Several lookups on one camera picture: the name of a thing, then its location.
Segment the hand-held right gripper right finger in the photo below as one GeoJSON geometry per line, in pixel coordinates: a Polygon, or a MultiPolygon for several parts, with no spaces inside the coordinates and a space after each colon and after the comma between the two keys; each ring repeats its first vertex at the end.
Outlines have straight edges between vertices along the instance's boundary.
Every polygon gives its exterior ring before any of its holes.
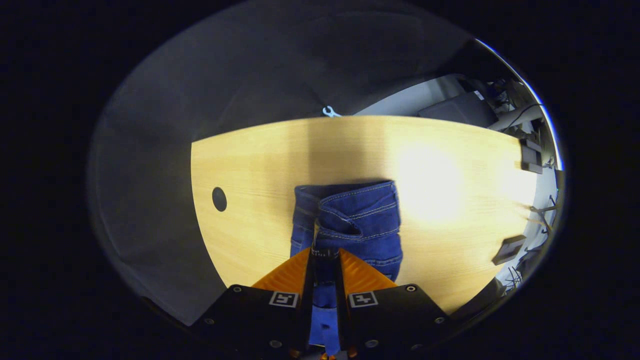
{"type": "Polygon", "coordinates": [[[450,335],[450,317],[417,284],[398,285],[345,249],[334,272],[348,358],[422,358],[450,335]]]}

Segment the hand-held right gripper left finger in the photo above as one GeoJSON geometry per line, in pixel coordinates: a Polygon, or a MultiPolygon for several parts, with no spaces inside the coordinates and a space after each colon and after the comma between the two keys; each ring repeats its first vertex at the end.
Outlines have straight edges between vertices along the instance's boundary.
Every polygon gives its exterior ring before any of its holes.
{"type": "Polygon", "coordinates": [[[297,360],[309,346],[316,261],[305,249],[254,285],[231,285],[191,326],[227,360],[297,360]]]}

